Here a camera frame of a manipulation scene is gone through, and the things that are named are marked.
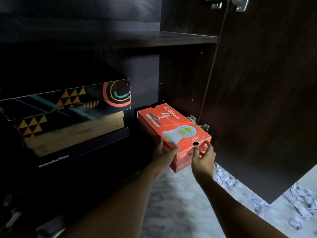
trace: shelf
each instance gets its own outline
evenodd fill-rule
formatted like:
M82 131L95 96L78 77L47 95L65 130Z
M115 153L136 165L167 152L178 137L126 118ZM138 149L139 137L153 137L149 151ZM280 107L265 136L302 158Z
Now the shelf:
M33 31L23 30L0 37L0 43L57 44L68 48L133 48L216 43L216 36L164 31Z

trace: marble floor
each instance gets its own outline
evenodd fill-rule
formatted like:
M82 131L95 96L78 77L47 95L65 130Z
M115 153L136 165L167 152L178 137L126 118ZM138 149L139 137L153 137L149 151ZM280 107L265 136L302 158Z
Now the marble floor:
M317 237L317 215L306 220L281 195L267 204L245 185L218 167L214 179L237 201L258 214L290 238ZM230 183L219 176L230 176ZM303 176L298 185L317 194L317 165ZM296 230L290 219L299 220ZM224 238L224 233L204 192L197 184L191 167L173 173L167 171L154 183L147 205L141 238Z

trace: number 4 print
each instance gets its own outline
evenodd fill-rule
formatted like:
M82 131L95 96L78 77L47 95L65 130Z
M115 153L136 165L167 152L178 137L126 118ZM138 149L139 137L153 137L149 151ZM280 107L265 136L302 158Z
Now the number 4 print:
M161 113L163 115L161 118L168 118L170 115L165 115L165 114L170 114L170 113Z

